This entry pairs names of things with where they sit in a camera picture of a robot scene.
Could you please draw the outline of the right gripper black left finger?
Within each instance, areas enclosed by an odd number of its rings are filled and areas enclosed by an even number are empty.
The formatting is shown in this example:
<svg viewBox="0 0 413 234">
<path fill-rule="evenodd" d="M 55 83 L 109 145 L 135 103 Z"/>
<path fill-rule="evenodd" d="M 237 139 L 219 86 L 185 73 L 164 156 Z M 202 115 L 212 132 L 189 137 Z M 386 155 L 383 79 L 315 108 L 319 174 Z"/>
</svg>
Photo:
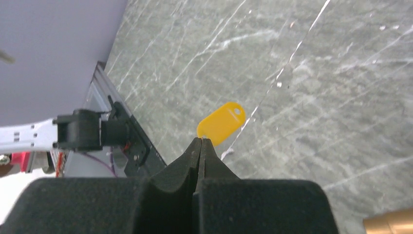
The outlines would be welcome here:
<svg viewBox="0 0 413 234">
<path fill-rule="evenodd" d="M 3 234 L 190 234 L 202 141 L 152 177 L 40 178 L 0 227 Z"/>
</svg>

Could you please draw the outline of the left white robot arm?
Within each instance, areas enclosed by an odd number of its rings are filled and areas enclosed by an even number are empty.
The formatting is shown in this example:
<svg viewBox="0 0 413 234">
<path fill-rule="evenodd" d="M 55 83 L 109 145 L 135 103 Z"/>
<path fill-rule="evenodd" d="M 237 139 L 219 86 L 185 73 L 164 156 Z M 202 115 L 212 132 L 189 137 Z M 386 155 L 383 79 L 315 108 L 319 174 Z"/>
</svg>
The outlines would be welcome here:
<svg viewBox="0 0 413 234">
<path fill-rule="evenodd" d="M 74 152 L 101 151 L 125 145 L 131 128 L 126 119 L 102 119 L 102 114 L 78 109 L 40 122 L 0 129 L 1 154 L 60 149 Z"/>
</svg>

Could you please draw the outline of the yellow key tag with keyring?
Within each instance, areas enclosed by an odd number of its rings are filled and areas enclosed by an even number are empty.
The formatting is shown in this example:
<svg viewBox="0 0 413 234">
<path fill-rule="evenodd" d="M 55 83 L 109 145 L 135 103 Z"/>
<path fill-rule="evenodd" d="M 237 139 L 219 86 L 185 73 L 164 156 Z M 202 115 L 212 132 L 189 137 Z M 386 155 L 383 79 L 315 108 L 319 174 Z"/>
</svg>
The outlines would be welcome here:
<svg viewBox="0 0 413 234">
<path fill-rule="evenodd" d="M 243 107 L 236 102 L 227 102 L 202 119 L 197 128 L 198 138 L 208 138 L 217 146 L 230 137 L 246 121 Z"/>
</svg>

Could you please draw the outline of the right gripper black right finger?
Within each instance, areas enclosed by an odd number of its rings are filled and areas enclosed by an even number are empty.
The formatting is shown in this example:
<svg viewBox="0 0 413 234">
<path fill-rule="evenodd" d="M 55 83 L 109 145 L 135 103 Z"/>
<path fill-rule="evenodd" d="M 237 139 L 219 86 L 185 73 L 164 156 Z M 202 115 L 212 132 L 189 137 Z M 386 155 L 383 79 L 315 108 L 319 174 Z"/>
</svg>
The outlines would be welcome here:
<svg viewBox="0 0 413 234">
<path fill-rule="evenodd" d="M 241 179 L 200 144 L 193 194 L 195 234 L 336 234 L 328 198 L 317 183 L 300 179 Z"/>
</svg>

